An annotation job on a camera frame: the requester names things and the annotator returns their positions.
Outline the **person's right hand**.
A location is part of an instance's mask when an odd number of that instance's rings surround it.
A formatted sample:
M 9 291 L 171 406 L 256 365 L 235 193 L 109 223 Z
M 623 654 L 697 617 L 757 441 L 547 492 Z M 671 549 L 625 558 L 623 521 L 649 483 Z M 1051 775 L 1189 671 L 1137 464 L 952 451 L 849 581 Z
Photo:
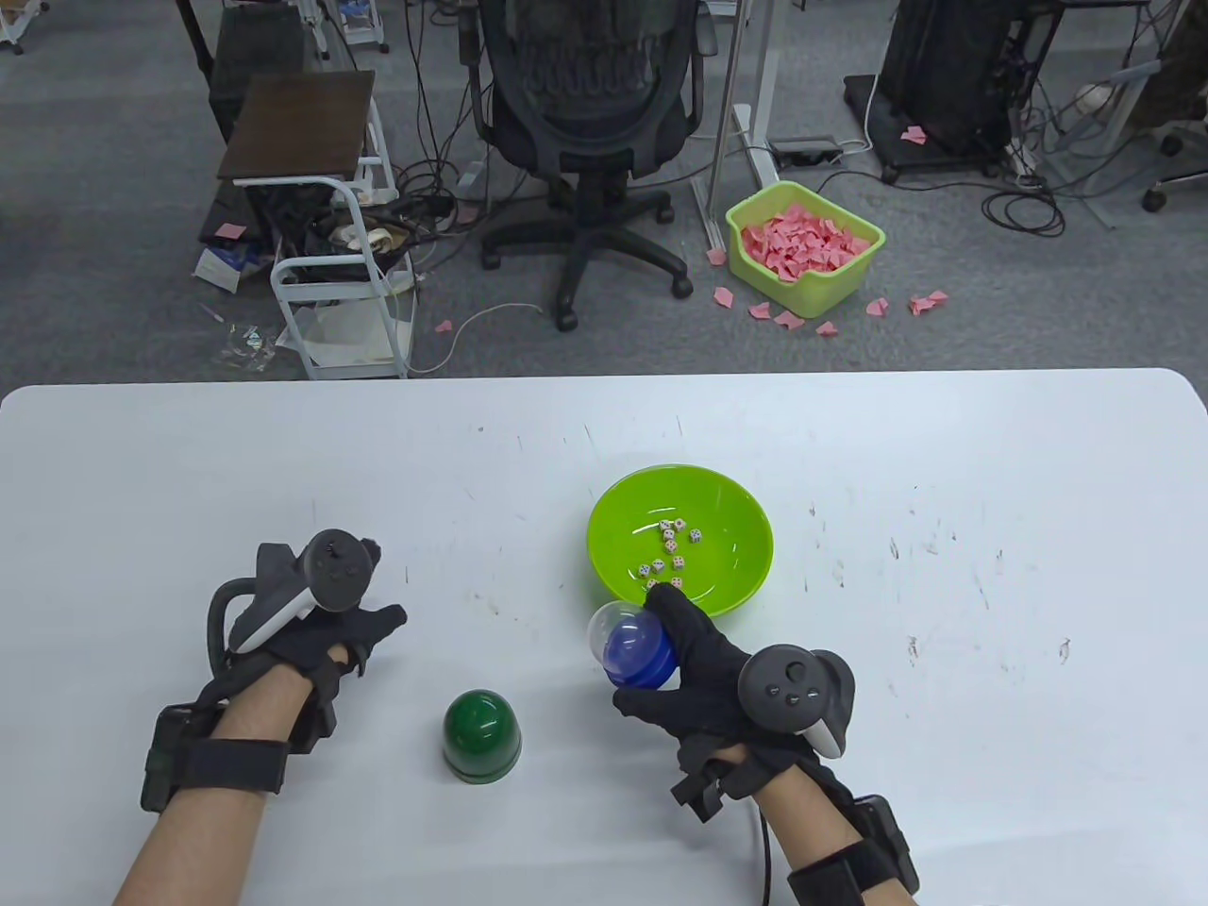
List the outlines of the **person's right hand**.
M 754 797 L 776 777 L 798 767 L 842 815 L 849 815 L 853 795 L 823 766 L 811 743 L 797 734 L 760 728 L 744 712 L 739 678 L 750 655 L 734 646 L 676 586 L 655 585 L 644 610 L 660 620 L 669 637 L 679 662 L 679 687 L 616 689 L 612 705 L 623 716 L 655 725 L 679 741 L 685 778 L 672 790 L 676 803 L 708 821 L 721 811 L 722 797 Z

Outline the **person's left hand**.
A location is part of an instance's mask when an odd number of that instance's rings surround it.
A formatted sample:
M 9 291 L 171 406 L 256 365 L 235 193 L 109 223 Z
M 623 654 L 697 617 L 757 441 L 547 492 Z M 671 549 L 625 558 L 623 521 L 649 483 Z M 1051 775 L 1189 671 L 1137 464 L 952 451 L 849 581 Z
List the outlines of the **person's left hand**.
M 194 708 L 215 712 L 272 668 L 290 667 L 310 683 L 310 695 L 294 720 L 288 741 L 291 753 L 308 754 L 318 741 L 331 737 L 336 728 L 333 702 L 341 678 L 354 670 L 362 676 L 374 646 L 407 620 L 406 610 L 397 604 L 378 610 L 355 606 L 345 612 L 314 610 L 302 620 L 294 618 L 263 646 L 249 654 L 227 655 L 216 676 L 194 699 Z

